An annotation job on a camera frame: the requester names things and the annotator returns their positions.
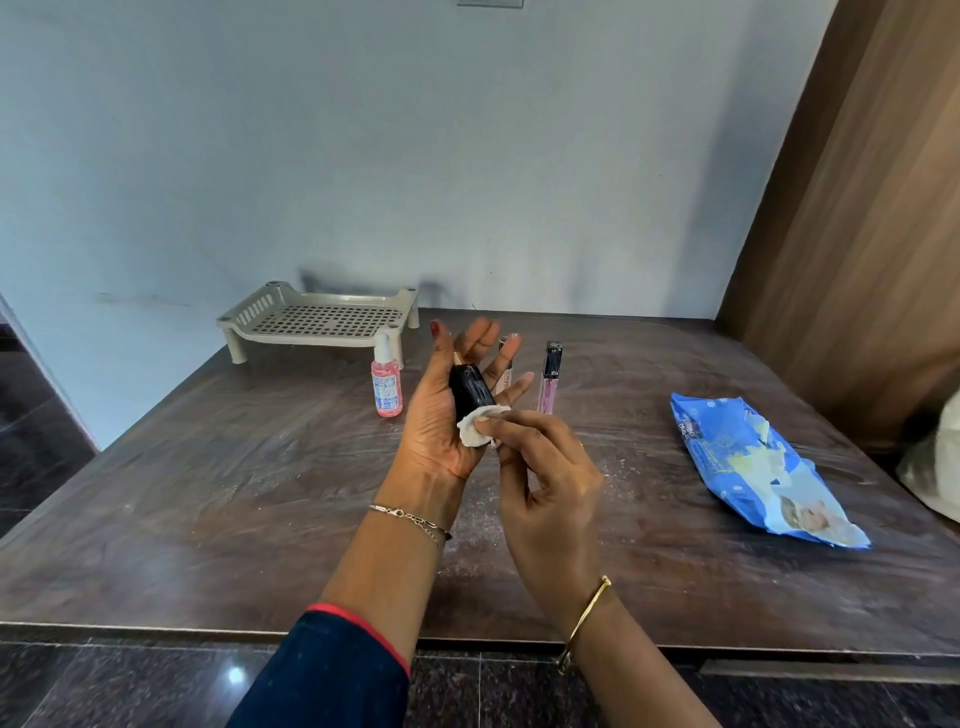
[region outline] wall switch plate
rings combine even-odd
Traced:
[[[457,0],[457,5],[471,8],[523,9],[523,0]]]

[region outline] dark wooden tabletop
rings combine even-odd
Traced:
[[[475,313],[422,316],[456,329]],[[658,644],[960,654],[960,539],[739,344],[703,322],[500,318],[526,339],[518,374],[540,368],[547,339],[564,343],[556,413],[606,479],[604,568]],[[429,327],[404,347],[409,397]],[[248,348],[240,366],[214,355],[0,542],[0,622],[247,636],[293,624],[366,513],[403,418],[376,415],[370,350]],[[672,392],[744,397],[816,463],[874,549],[742,521],[693,467]],[[517,579],[497,491],[488,456],[424,637],[559,638]]]

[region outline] red sleeve trim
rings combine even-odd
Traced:
[[[403,659],[403,657],[399,652],[396,651],[392,644],[387,642],[387,638],[377,632],[376,628],[362,617],[358,617],[352,612],[348,612],[346,609],[338,607],[334,604],[311,604],[306,608],[306,611],[326,612],[327,614],[339,617],[340,619],[346,619],[351,624],[356,624],[358,627],[365,630],[367,634],[377,640],[381,645],[383,645],[383,648],[387,650],[397,662],[400,663],[401,667],[403,667],[403,671],[407,673],[407,678],[410,678],[410,666],[407,665],[407,661]]]

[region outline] wet wipes pack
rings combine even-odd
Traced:
[[[870,548],[809,460],[741,398],[673,395],[673,417],[710,491],[770,533]]]

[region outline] silver chain bracelet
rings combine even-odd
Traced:
[[[440,551],[444,550],[444,545],[437,541],[437,537],[433,535],[433,532],[430,529],[444,534],[444,542],[447,542],[453,538],[453,535],[445,528],[440,528],[435,523],[432,523],[427,519],[422,519],[420,516],[414,516],[412,513],[407,513],[402,508],[387,508],[385,505],[371,503],[370,509],[372,511],[378,511],[379,513],[386,513],[388,516],[396,516],[399,519],[409,519],[410,521],[413,521],[420,527],[420,530],[423,531],[423,533],[430,537],[430,541],[432,541],[434,546],[436,546]]]

